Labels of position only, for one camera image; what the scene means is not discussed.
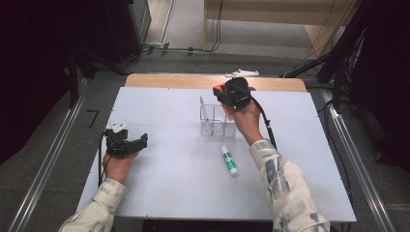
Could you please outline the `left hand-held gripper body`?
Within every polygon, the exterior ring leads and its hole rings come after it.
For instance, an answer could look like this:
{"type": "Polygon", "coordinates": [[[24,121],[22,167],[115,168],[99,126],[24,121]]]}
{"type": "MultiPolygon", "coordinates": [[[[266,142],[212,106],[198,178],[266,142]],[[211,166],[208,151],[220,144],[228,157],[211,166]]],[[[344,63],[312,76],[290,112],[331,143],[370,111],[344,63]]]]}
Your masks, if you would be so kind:
{"type": "Polygon", "coordinates": [[[131,143],[127,140],[127,125],[113,123],[105,130],[106,153],[112,158],[121,160],[132,154],[131,143]]]}

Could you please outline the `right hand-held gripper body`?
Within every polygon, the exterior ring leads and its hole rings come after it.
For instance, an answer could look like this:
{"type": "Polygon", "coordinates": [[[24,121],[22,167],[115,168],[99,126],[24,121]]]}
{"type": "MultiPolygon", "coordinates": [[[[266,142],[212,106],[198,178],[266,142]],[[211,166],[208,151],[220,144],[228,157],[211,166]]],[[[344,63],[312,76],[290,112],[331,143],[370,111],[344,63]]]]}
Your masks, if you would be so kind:
{"type": "Polygon", "coordinates": [[[227,73],[229,80],[221,85],[221,102],[236,109],[244,108],[251,100],[247,77],[258,76],[258,71],[243,71],[227,73]]]}

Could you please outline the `white pen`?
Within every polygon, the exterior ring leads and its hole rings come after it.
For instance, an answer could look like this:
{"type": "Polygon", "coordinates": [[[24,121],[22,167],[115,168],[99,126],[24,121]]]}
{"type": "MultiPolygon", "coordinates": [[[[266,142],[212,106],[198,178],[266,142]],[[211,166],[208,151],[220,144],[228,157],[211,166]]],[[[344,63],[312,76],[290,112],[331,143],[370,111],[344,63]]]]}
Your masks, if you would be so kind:
{"type": "Polygon", "coordinates": [[[203,132],[206,135],[212,135],[214,132],[211,120],[208,117],[206,105],[202,98],[200,98],[200,113],[201,113],[201,123],[203,127],[203,132]]]}

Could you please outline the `clear plastic organizer box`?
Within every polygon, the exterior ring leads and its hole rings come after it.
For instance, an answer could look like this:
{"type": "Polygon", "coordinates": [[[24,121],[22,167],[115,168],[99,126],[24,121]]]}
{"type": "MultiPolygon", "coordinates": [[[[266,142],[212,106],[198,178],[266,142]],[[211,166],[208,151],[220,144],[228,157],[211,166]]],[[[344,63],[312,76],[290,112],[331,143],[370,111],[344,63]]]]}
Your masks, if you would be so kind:
{"type": "Polygon", "coordinates": [[[209,119],[213,125],[214,132],[212,135],[206,135],[203,132],[200,113],[200,134],[204,136],[223,136],[234,137],[236,135],[236,125],[233,121],[229,121],[227,116],[219,104],[205,104],[209,119]]]}

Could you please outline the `person's left hand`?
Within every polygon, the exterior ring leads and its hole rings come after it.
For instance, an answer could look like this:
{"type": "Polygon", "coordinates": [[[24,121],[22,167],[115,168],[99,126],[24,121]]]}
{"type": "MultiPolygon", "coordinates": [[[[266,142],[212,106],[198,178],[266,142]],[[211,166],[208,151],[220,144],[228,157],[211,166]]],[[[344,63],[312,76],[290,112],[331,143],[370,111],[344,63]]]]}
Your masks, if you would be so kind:
{"type": "Polygon", "coordinates": [[[125,159],[115,159],[110,155],[105,155],[102,159],[105,177],[123,185],[131,169],[132,162],[137,156],[138,153],[133,153],[125,159]]]}

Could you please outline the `person's right hand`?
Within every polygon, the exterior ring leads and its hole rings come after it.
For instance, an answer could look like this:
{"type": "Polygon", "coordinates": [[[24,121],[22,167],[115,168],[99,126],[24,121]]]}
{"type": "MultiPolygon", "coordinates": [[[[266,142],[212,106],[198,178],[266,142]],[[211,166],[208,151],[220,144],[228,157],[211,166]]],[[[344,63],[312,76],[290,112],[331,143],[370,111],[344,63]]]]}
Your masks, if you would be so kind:
{"type": "Polygon", "coordinates": [[[263,138],[259,127],[260,111],[253,101],[240,110],[226,104],[223,104],[222,108],[234,120],[249,146],[263,138]]]}

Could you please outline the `white table board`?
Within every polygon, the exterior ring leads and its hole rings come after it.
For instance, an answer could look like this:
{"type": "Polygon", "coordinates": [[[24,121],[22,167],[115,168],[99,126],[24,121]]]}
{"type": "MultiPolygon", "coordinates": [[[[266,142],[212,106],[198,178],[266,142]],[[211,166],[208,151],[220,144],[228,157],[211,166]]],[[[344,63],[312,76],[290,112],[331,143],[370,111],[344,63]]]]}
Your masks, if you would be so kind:
{"type": "MultiPolygon", "coordinates": [[[[332,222],[355,220],[310,94],[255,91],[253,96],[271,121],[279,153],[301,167],[322,214],[332,222]]],[[[247,142],[240,134],[201,135],[200,98],[218,102],[206,89],[120,89],[108,121],[127,125],[131,140],[147,133],[148,146],[132,163],[118,216],[270,220],[247,142]],[[235,177],[221,146],[235,160],[235,177]]]]}

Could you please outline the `white green glue stick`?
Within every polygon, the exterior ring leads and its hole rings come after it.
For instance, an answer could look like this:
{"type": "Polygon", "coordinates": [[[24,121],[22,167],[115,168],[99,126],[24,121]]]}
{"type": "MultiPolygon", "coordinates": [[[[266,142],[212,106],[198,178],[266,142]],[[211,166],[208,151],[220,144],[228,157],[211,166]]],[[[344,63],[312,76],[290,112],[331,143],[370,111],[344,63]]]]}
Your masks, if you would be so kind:
{"type": "Polygon", "coordinates": [[[239,170],[237,168],[235,160],[233,159],[229,149],[226,146],[221,146],[220,147],[220,152],[221,152],[221,155],[224,159],[224,162],[226,164],[226,167],[227,167],[230,175],[233,176],[233,177],[237,176],[239,174],[239,170]]]}

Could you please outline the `black metal stand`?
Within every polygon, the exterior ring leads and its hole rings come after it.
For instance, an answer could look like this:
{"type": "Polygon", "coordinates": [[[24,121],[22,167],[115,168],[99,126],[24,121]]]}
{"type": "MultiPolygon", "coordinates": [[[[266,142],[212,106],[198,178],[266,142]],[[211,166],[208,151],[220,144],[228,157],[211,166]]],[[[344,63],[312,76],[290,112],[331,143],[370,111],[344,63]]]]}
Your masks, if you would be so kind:
{"type": "Polygon", "coordinates": [[[79,99],[77,70],[80,70],[85,78],[94,78],[97,70],[93,66],[93,62],[100,63],[109,70],[115,71],[120,75],[128,75],[128,73],[124,69],[103,58],[101,55],[97,54],[89,48],[70,48],[68,53],[68,78],[70,80],[71,94],[69,108],[73,108],[79,99]]]}

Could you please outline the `light wooden furniture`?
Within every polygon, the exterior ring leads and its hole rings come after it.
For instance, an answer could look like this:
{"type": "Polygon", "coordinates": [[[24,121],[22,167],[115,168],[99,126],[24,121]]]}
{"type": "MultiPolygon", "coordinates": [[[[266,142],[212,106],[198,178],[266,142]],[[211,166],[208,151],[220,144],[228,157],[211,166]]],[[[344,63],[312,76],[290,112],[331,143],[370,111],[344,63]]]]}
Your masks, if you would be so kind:
{"type": "Polygon", "coordinates": [[[330,50],[339,29],[346,26],[361,0],[203,0],[203,49],[209,19],[301,24],[317,57],[330,50]]]}

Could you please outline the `dark cabinet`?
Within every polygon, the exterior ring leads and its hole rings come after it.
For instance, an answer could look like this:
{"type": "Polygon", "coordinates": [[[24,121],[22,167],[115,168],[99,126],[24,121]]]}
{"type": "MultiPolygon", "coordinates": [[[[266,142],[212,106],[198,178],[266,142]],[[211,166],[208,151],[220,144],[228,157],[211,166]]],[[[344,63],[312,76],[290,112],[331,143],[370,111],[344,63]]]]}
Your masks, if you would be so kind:
{"type": "Polygon", "coordinates": [[[114,42],[114,61],[140,54],[152,22],[148,0],[104,0],[114,42]]]}

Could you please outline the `aluminium rail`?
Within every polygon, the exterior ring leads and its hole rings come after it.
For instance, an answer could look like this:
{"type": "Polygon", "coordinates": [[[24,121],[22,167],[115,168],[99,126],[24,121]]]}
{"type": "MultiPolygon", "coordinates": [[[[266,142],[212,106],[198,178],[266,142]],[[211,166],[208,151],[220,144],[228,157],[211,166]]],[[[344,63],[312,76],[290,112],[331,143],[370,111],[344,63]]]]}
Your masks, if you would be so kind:
{"type": "Polygon", "coordinates": [[[58,160],[61,150],[67,140],[67,137],[73,127],[73,123],[83,105],[85,96],[92,83],[91,79],[83,78],[79,85],[79,97],[77,102],[65,114],[65,118],[52,141],[50,148],[40,166],[30,188],[24,194],[22,202],[19,205],[17,213],[7,229],[7,232],[24,232],[34,209],[36,208],[46,182],[51,171],[58,160]]]}
{"type": "Polygon", "coordinates": [[[343,117],[337,110],[330,105],[329,111],[336,127],[337,134],[346,151],[346,155],[350,160],[352,168],[358,178],[358,182],[366,198],[367,205],[372,211],[373,217],[380,232],[396,232],[395,226],[388,214],[375,184],[372,182],[370,175],[362,161],[361,155],[358,152],[356,145],[346,127],[343,117]]]}

